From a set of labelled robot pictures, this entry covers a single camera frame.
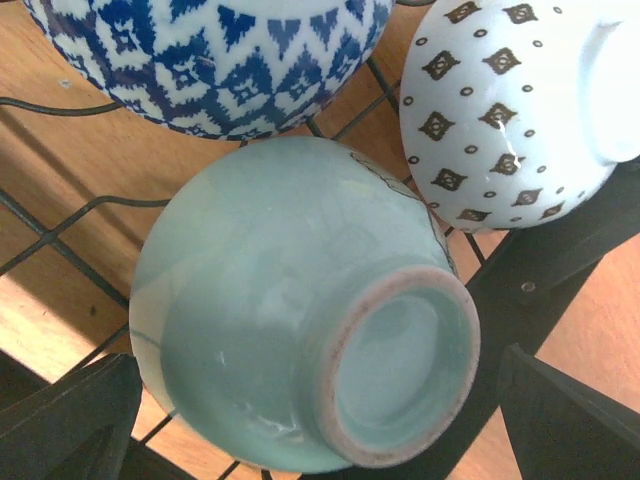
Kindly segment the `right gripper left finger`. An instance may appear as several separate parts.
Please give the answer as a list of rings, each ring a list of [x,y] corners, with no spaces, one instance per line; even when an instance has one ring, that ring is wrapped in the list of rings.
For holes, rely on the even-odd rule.
[[[136,360],[108,354],[1,410],[3,479],[116,479],[141,402]]]

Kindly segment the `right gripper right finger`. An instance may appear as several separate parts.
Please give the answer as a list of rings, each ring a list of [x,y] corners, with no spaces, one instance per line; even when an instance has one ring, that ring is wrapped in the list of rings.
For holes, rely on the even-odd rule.
[[[504,351],[498,399],[524,479],[639,477],[639,414],[517,344]]]

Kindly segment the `light green celadon bowl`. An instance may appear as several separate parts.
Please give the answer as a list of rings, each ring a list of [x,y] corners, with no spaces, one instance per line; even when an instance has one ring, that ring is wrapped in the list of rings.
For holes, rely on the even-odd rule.
[[[312,136],[241,147],[179,190],[141,250],[129,329],[166,412],[302,473],[425,451],[470,392],[481,337],[425,204]]]

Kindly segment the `red geometric patterned bowl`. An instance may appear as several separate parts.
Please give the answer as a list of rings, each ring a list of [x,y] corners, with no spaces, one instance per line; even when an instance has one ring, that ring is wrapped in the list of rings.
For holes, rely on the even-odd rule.
[[[390,1],[29,1],[63,58],[144,119],[228,141],[292,130],[371,56]]]

